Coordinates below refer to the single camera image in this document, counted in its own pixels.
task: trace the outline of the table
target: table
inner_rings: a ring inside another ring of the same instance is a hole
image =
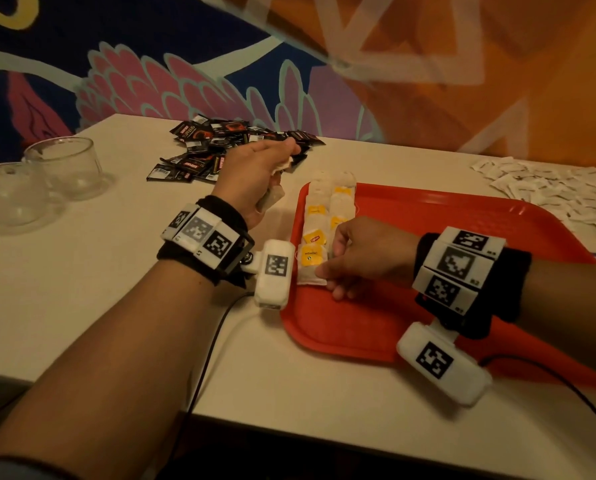
[[[0,376],[32,382],[155,261],[159,233],[211,186],[146,182],[159,157],[182,152],[172,121],[114,115],[86,129],[115,177],[104,195],[69,205],[32,233],[0,235]],[[302,185],[316,169],[362,182],[501,196],[469,169],[478,156],[324,138],[286,197],[252,231],[287,239]],[[596,252],[596,231],[576,230]],[[222,285],[210,314],[238,296]],[[586,391],[596,404],[596,391]],[[499,379],[461,410],[412,369],[318,355],[297,346],[277,312],[232,311],[195,412],[356,447],[536,479],[596,479],[596,419],[570,391]]]

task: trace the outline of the black cable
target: black cable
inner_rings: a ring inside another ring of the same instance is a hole
[[[11,399],[9,399],[7,402],[5,402],[2,406],[0,406],[0,412],[4,411],[5,409],[7,409],[9,406],[11,406],[11,404],[13,404],[14,402],[16,402],[18,399],[20,399],[24,394],[26,393],[26,391],[21,392],[20,394],[16,394],[14,395]]]
[[[529,363],[531,365],[534,365],[534,366],[538,367],[539,369],[542,369],[543,371],[547,372],[548,374],[552,375],[553,377],[555,377],[556,379],[558,379],[560,382],[562,382],[563,384],[565,384],[565,386],[567,386],[569,389],[571,389],[573,391],[573,393],[575,395],[577,395],[580,398],[580,400],[583,403],[585,403],[587,405],[587,407],[589,409],[591,409],[591,411],[596,415],[596,407],[587,398],[587,396],[584,395],[584,394],[582,394],[582,392],[580,391],[580,389],[578,389],[576,386],[574,386],[574,384],[572,384],[570,381],[568,381],[567,379],[565,379],[558,372],[556,372],[553,369],[550,369],[549,367],[547,367],[545,364],[542,364],[540,362],[536,362],[535,360],[532,360],[532,359],[529,359],[529,358],[526,358],[526,357],[520,357],[518,355],[495,354],[495,355],[489,355],[489,356],[485,357],[480,362],[478,362],[478,365],[480,367],[486,367],[490,363],[492,363],[494,360],[498,360],[498,359],[519,360],[520,362]]]
[[[200,388],[202,387],[202,381],[204,380],[204,375],[206,374],[207,368],[209,367],[209,361],[211,360],[211,353],[213,352],[213,348],[216,344],[216,341],[218,340],[218,335],[220,335],[220,329],[222,328],[222,324],[224,323],[225,318],[227,318],[227,315],[229,315],[231,308],[233,308],[236,305],[236,303],[238,303],[238,301],[240,301],[241,299],[246,298],[248,296],[254,296],[254,293],[249,291],[245,294],[238,296],[238,298],[233,300],[231,302],[231,304],[225,310],[224,314],[222,315],[222,318],[220,319],[220,322],[218,323],[218,329],[216,330],[216,333],[213,336],[213,341],[211,342],[211,347],[209,347],[209,353],[207,354],[207,358],[204,361],[204,367],[202,368],[202,373],[200,374],[200,380],[198,380],[198,385],[195,387],[195,392],[193,393],[193,398],[191,399],[189,408],[187,409],[186,413],[184,414],[184,418],[182,418],[182,424],[180,425],[180,429],[178,429],[178,433],[175,436],[174,447],[172,448],[171,453],[169,454],[169,459],[168,459],[167,463],[171,462],[171,460],[174,459],[175,452],[177,451],[177,448],[180,444],[180,440],[182,439],[182,434],[184,433],[184,429],[186,428],[187,421],[188,421],[189,417],[191,416],[191,413],[193,412],[193,407],[195,406],[195,402],[198,399],[198,394],[200,393]]]

